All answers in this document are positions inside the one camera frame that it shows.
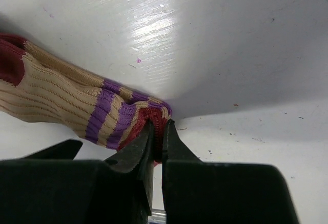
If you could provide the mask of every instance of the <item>ribbed fabric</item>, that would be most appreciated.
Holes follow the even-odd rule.
[[[172,110],[164,102],[129,90],[69,64],[10,34],[0,34],[0,110],[27,122],[61,123],[79,137],[121,149],[146,121],[155,126],[155,159]]]

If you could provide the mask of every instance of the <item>white wall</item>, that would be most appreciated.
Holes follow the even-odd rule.
[[[0,0],[0,28],[165,99],[198,156],[276,165],[302,223],[328,222],[328,0]],[[0,121],[2,158],[74,136]]]

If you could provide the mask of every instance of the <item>striped sock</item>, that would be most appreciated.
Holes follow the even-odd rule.
[[[65,124],[81,138],[118,150],[135,139],[150,119],[158,161],[163,130],[172,114],[162,101],[87,72],[10,34],[0,34],[0,110],[31,123]]]

